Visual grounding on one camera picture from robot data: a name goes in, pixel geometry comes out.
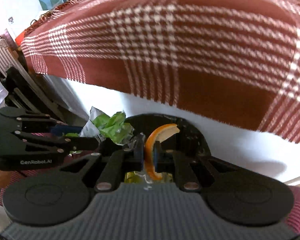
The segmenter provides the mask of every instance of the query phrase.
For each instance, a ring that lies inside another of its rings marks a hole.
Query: red and white plaid fabric
[[[293,193],[294,203],[290,214],[285,219],[285,223],[294,232],[300,234],[300,187],[289,186],[289,188]]]
[[[22,50],[36,73],[300,143],[300,0],[78,0]]]

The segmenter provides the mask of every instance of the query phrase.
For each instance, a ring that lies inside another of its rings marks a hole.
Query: orange peel
[[[162,143],[166,139],[180,132],[179,128],[175,123],[169,123],[162,125],[155,129],[149,136],[145,144],[145,161],[144,168],[151,179],[160,180],[162,179],[162,174],[154,171],[153,165],[153,148],[154,143],[159,141]]]

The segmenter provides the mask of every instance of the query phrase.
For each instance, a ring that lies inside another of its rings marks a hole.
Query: green plastic wrapper
[[[115,144],[125,145],[133,136],[134,128],[131,124],[124,122],[125,112],[117,112],[109,116],[95,107],[90,110],[90,118],[82,128],[80,134],[68,133],[66,136],[73,137],[95,137],[100,143],[110,138]]]
[[[152,180],[150,176],[143,171],[131,171],[127,172],[124,176],[125,183],[147,183],[147,184],[158,184],[158,183],[170,183],[173,182],[173,177],[171,173],[162,173],[162,179]]]
[[[122,111],[112,117],[101,114],[92,123],[104,137],[110,138],[115,144],[125,145],[132,138],[134,130],[131,124],[124,122],[125,119],[126,114]]]

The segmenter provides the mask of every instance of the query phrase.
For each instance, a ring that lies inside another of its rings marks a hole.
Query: person's finger
[[[10,183],[11,172],[0,171],[0,188],[5,188]]]

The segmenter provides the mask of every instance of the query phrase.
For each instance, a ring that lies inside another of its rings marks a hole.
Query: screw
[[[112,185],[109,182],[100,182],[97,184],[97,189],[98,190],[110,190]]]
[[[183,187],[186,190],[196,190],[199,188],[199,185],[196,182],[187,182],[186,184],[183,185]]]

